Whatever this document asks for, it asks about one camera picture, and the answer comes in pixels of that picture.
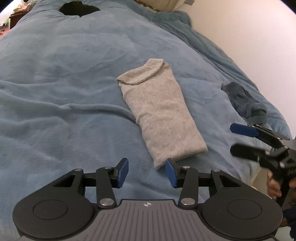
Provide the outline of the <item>person right hand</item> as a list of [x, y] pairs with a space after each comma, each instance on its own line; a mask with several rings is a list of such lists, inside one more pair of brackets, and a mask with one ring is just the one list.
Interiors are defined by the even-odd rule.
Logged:
[[[280, 190], [280, 184], [276, 180], [274, 180], [273, 173], [270, 170], [267, 171], [266, 185], [267, 185], [267, 195], [269, 197], [271, 197], [272, 199], [276, 199], [276, 198], [282, 196], [282, 193]], [[290, 188], [293, 189], [293, 196], [292, 197], [293, 197], [293, 199], [295, 199], [295, 188], [296, 188], [295, 178], [293, 178], [290, 181], [289, 185], [290, 185]]]

